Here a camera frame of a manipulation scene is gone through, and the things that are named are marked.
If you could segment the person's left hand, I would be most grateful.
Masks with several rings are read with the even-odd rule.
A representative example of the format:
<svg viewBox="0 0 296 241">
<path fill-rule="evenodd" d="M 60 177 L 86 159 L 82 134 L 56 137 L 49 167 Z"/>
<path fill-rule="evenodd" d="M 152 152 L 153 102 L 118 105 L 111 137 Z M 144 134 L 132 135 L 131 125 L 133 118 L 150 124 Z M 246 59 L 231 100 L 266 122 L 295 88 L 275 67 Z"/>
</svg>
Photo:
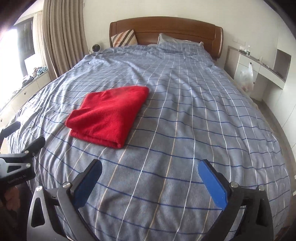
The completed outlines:
<svg viewBox="0 0 296 241">
<path fill-rule="evenodd" d="M 16 186 L 11 187 L 4 193 L 5 204 L 1 201 L 1 207 L 7 210 L 17 211 L 20 208 L 20 192 Z"/>
</svg>

